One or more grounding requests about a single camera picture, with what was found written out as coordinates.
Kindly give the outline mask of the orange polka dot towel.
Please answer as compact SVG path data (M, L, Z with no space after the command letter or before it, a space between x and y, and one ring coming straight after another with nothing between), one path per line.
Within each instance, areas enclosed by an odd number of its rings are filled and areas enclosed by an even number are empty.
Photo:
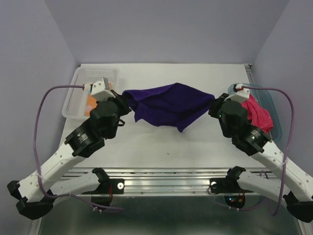
M88 92L84 115L89 117L91 110L96 107L98 102L99 101L96 101L96 99L91 96L90 92Z

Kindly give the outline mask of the purple towel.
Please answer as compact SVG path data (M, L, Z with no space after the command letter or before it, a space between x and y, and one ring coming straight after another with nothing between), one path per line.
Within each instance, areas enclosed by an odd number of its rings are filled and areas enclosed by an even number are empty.
M190 86L174 83L145 89L125 90L135 121L144 120L152 126L171 126L183 132L206 113L215 96Z

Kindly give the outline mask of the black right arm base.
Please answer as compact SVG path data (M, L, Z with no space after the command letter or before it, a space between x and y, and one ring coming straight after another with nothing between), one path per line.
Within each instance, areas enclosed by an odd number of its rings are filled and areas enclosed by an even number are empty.
M227 171L223 178L211 178L207 189L209 195L225 193L224 201L231 209L243 209L246 203L246 190L240 188L238 180L240 175L246 172L242 167L235 166Z

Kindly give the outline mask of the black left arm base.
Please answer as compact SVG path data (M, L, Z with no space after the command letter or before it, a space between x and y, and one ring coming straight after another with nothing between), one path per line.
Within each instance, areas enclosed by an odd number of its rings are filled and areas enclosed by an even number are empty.
M108 195L101 198L91 198L92 203L101 205L100 207L94 207L94 209L100 213L111 212L111 210L108 210L108 207L111 206L113 195L124 193L125 180L123 178L110 178L102 168L94 168L92 173L98 177L99 185L96 187L96 189L91 191L91 195Z

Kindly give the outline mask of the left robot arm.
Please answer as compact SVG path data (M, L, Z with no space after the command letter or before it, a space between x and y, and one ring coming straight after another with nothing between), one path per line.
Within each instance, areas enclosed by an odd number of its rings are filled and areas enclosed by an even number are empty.
M130 111L126 98L118 94L99 101L90 117L66 137L44 164L36 164L37 170L28 177L11 181L7 188L18 201L16 208L19 214L36 220L48 214L61 200L86 193L107 195L103 203L91 204L94 209L119 212L121 209L112 208L110 203L114 194L124 193L124 179L111 179L100 167L75 179L64 182L59 182L59 179L104 147L105 140L113 139L118 127L125 124L121 116Z

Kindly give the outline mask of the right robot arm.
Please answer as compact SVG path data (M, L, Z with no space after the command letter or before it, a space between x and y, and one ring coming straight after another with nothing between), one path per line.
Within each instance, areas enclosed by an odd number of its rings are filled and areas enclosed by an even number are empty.
M264 165L283 185L235 166L224 178L212 178L208 191L213 194L255 192L283 205L298 220L312 222L313 178L291 161L266 132L249 123L241 101L237 94L222 94L213 100L208 113L219 120L224 137Z

